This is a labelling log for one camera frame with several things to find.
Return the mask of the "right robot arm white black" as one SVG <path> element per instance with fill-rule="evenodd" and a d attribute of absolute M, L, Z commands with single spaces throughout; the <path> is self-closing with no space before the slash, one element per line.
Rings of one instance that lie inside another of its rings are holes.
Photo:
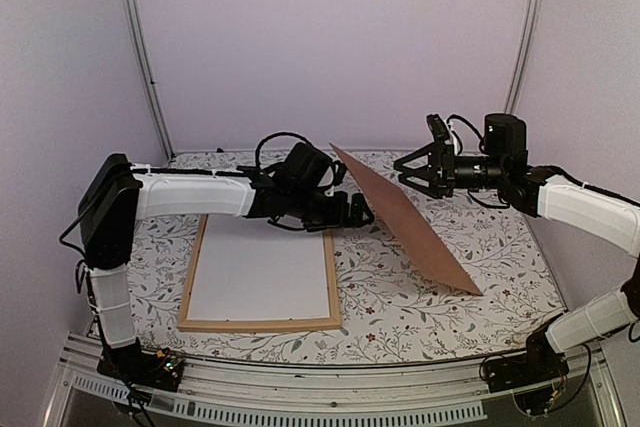
<path fill-rule="evenodd" d="M 524 382 L 537 383 L 554 369 L 556 357 L 621 331 L 638 341 L 638 202 L 580 180 L 558 165 L 532 165 L 527 125 L 512 114 L 486 115 L 482 128 L 473 131 L 478 151 L 468 154 L 453 128 L 462 119 L 457 114 L 427 116 L 430 143 L 394 163 L 402 184 L 434 199 L 460 190 L 469 197 L 492 191 L 496 209 L 512 208 L 532 220 L 553 223 L 557 232 L 572 229 L 598 247 L 617 250 L 634 269 L 629 277 L 615 275 L 607 291 L 530 334 L 517 374 Z"/>

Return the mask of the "light wooden picture frame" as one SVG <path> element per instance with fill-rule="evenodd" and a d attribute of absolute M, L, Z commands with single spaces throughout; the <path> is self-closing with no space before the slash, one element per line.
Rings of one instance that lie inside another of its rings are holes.
<path fill-rule="evenodd" d="M 191 260 L 182 294 L 181 304 L 177 318 L 177 328 L 181 332 L 195 333 L 294 333 L 322 330 L 337 330 L 342 320 L 337 287 L 336 267 L 333 251 L 333 239 L 330 233 L 324 232 L 325 260 L 327 261 L 327 283 L 329 294 L 330 313 L 327 318 L 307 318 L 289 320 L 263 320 L 263 321 L 198 321 L 186 318 L 191 295 L 192 282 L 195 277 L 195 265 L 199 252 L 201 235 L 204 232 L 206 220 L 209 216 L 201 218 L 196 239 L 193 246 Z"/>

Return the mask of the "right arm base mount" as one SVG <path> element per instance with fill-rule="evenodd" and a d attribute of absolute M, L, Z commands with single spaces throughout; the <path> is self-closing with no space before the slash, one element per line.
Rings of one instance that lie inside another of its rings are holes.
<path fill-rule="evenodd" d="M 568 373 L 565 355 L 553 350 L 543 331 L 527 338 L 523 353 L 487 357 L 479 367 L 479 376 L 491 393 L 559 379 Z"/>

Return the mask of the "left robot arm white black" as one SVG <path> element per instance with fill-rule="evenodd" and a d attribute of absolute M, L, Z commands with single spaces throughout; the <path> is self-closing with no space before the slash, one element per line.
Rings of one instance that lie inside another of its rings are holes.
<path fill-rule="evenodd" d="M 135 165 L 121 153 L 104 161 L 78 206 L 75 220 L 59 237 L 80 231 L 79 268 L 89 306 L 97 319 L 104 356 L 128 381 L 148 373 L 148 361 L 170 365 L 169 352 L 143 352 L 133 324 L 127 267 L 137 222 L 172 215 L 225 215 L 264 219 L 277 227 L 284 217 L 314 233 L 369 225 L 374 215 L 363 194 L 339 187 L 345 164 L 298 137 L 286 157 L 269 166 L 261 153 L 231 170 L 157 168 Z"/>

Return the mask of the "brown frame backing board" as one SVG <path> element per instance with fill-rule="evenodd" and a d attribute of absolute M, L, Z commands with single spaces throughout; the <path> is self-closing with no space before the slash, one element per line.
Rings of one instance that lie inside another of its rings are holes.
<path fill-rule="evenodd" d="M 479 287 L 400 187 L 335 144 L 331 144 L 331 148 L 345 164 L 374 214 L 395 236 L 425 279 L 482 296 Z"/>

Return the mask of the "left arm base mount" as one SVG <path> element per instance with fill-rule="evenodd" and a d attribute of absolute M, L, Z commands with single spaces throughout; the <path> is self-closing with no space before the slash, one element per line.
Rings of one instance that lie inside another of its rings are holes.
<path fill-rule="evenodd" d="M 184 372 L 184 356 L 169 348 L 146 352 L 139 341 L 126 347 L 103 348 L 97 372 L 132 385 L 177 392 Z"/>

